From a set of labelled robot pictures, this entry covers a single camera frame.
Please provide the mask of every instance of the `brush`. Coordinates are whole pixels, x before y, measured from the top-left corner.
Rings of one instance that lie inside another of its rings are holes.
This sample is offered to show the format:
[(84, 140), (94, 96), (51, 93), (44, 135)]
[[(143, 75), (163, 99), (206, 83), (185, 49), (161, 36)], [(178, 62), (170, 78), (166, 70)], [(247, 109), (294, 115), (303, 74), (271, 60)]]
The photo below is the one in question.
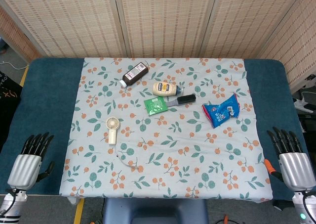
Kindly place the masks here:
[(176, 98), (173, 101), (166, 102), (167, 107), (175, 106), (175, 105), (182, 105), (187, 103), (195, 102), (196, 95), (195, 94), (189, 94), (185, 96), (180, 96)]

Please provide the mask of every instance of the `silver robotic hand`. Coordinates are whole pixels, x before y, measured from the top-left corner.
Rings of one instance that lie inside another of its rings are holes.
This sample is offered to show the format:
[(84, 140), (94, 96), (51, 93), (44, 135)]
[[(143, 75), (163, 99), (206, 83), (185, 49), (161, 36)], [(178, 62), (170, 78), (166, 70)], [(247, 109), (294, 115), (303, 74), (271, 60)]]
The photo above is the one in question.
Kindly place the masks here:
[(270, 175), (277, 177), (292, 191), (296, 212), (302, 224), (316, 224), (316, 192), (311, 189), (316, 186), (314, 172), (310, 160), (303, 152), (297, 136), (273, 127), (276, 135), (267, 131), (275, 147), (281, 173), (275, 171), (268, 160), (265, 160)]
[(47, 148), (54, 138), (48, 137), (48, 133), (37, 136), (31, 135), (22, 148), (21, 154), (15, 159), (11, 170), (5, 196), (0, 208), (0, 223), (18, 223), (21, 211), (27, 201), (26, 191), (31, 189), (36, 182), (49, 176), (54, 168), (54, 162), (50, 162), (47, 170), (39, 174), (41, 162)]

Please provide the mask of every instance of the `bottle label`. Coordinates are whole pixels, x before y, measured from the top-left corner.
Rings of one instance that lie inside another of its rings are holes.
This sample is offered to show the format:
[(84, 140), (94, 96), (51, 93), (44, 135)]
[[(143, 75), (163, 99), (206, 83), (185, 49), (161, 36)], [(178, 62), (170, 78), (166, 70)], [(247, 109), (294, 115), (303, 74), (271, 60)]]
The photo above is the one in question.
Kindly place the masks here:
[(158, 91), (161, 92), (168, 92), (170, 89), (170, 85), (168, 83), (161, 83), (158, 84)]
[(146, 68), (146, 66), (142, 63), (138, 64), (135, 66), (132, 70), (130, 70), (128, 73), (125, 74), (125, 76), (129, 79), (132, 80), (138, 73), (143, 71)]

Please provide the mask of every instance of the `green light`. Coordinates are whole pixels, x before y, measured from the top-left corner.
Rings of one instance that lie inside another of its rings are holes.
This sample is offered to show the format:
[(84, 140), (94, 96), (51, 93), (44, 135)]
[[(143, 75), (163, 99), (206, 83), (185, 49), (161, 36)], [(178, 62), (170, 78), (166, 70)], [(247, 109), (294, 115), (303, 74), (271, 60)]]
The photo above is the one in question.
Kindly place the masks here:
[(306, 219), (306, 216), (305, 216), (305, 214), (304, 213), (301, 213), (301, 219), (303, 219), (303, 220), (305, 220)]

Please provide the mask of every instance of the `white cord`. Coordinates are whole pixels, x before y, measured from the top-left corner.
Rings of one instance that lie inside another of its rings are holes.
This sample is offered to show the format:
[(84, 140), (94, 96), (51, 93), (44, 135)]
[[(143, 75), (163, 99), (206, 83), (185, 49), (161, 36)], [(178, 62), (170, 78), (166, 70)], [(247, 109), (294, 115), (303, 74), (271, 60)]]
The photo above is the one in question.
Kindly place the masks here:
[(114, 145), (114, 151), (115, 151), (115, 154), (117, 155), (117, 157), (118, 157), (118, 159), (124, 164), (124, 165), (126, 165), (126, 166), (128, 166), (128, 167), (130, 167), (130, 168), (134, 168), (134, 169), (138, 169), (138, 167), (136, 167), (136, 166), (130, 166), (129, 164), (127, 164), (127, 163), (125, 163), (120, 157), (119, 157), (119, 154), (118, 154), (118, 152), (117, 152), (117, 146), (116, 145)]
[(0, 64), (10, 64), (11, 67), (13, 67), (15, 70), (22, 70), (22, 69), (28, 67), (28, 66), (26, 65), (25, 67), (22, 67), (22, 68), (16, 68), (15, 66), (12, 65), (12, 63), (10, 63), (10, 62), (4, 62), (4, 61), (0, 62)]

